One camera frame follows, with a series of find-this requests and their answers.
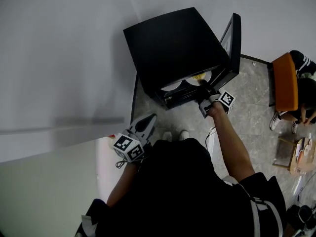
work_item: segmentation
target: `orange chair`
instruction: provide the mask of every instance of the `orange chair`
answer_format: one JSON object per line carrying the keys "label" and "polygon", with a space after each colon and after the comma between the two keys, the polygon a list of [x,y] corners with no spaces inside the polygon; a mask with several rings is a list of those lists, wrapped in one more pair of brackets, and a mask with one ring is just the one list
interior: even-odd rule
{"label": "orange chair", "polygon": [[275,76],[276,111],[298,109],[298,89],[295,65],[289,53],[272,62]]}

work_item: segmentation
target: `wooden table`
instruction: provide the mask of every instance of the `wooden table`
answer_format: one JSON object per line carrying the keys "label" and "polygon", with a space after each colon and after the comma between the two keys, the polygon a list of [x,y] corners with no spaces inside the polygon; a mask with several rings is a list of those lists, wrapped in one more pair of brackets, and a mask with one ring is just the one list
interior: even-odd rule
{"label": "wooden table", "polygon": [[304,150],[305,146],[308,144],[310,139],[305,138],[303,147],[302,147],[303,138],[300,139],[297,143],[290,142],[290,141],[283,139],[281,137],[279,137],[278,139],[287,143],[287,144],[292,145],[293,151],[292,151],[291,160],[290,160],[289,165],[286,166],[286,165],[280,165],[280,164],[273,163],[273,166],[287,168],[287,170],[290,171],[291,175],[294,175],[294,176],[303,175],[306,172],[312,171],[313,169],[316,168],[316,165],[315,165],[316,162],[313,163],[315,152],[316,152],[316,142],[314,140],[312,143],[312,149],[309,150],[307,156],[303,156],[302,159],[300,160],[300,162],[297,163],[297,156],[295,156],[296,148],[300,147],[301,150]]}

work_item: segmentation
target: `sneaker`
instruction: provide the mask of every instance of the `sneaker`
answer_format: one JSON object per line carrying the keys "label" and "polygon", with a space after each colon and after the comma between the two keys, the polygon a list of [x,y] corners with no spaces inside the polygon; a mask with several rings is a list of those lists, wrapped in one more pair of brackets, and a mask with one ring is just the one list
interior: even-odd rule
{"label": "sneaker", "polygon": [[179,135],[179,141],[189,139],[189,137],[190,137],[189,132],[186,130],[182,130]]}
{"label": "sneaker", "polygon": [[166,140],[171,142],[172,141],[172,134],[171,132],[165,132],[162,136],[162,140]]}
{"label": "sneaker", "polygon": [[292,124],[292,133],[296,134],[296,132],[297,132],[297,123],[293,122],[293,124]]}
{"label": "sneaker", "polygon": [[272,120],[270,121],[270,129],[271,131],[273,131],[277,124],[281,121],[280,117],[279,117],[279,113],[275,112],[275,114],[273,115]]}

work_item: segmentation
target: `black and white sneaker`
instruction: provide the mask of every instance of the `black and white sneaker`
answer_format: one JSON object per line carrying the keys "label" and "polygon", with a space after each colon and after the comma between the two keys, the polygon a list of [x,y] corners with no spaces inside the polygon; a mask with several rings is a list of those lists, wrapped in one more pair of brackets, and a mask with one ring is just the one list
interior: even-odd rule
{"label": "black and white sneaker", "polygon": [[273,131],[277,124],[281,121],[280,117],[279,117],[279,113],[275,112],[275,114],[273,115],[272,120],[270,121],[270,129],[271,131]]}
{"label": "black and white sneaker", "polygon": [[293,122],[293,124],[292,124],[292,133],[296,134],[296,132],[297,132],[297,123]]}

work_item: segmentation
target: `person's arm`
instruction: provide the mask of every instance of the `person's arm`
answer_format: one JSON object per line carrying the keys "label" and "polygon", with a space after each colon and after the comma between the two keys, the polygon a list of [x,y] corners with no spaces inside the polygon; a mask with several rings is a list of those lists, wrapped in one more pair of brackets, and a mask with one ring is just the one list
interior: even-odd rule
{"label": "person's arm", "polygon": [[308,126],[308,125],[310,124],[311,120],[312,120],[313,118],[315,118],[315,117],[316,117],[316,111],[314,111],[314,112],[313,112],[313,115],[311,115],[309,118],[307,118],[307,119],[305,120],[304,126]]}
{"label": "person's arm", "polygon": [[238,182],[253,175],[255,171],[247,149],[234,131],[222,104],[220,102],[213,103],[208,115],[214,119],[224,163],[229,175]]}
{"label": "person's arm", "polygon": [[306,109],[305,109],[305,104],[301,104],[301,117],[302,117],[302,122],[306,122]]}
{"label": "person's arm", "polygon": [[115,185],[111,194],[109,195],[107,205],[114,206],[123,196],[130,190],[132,183],[137,175],[138,166],[128,163],[121,175],[118,183]]}

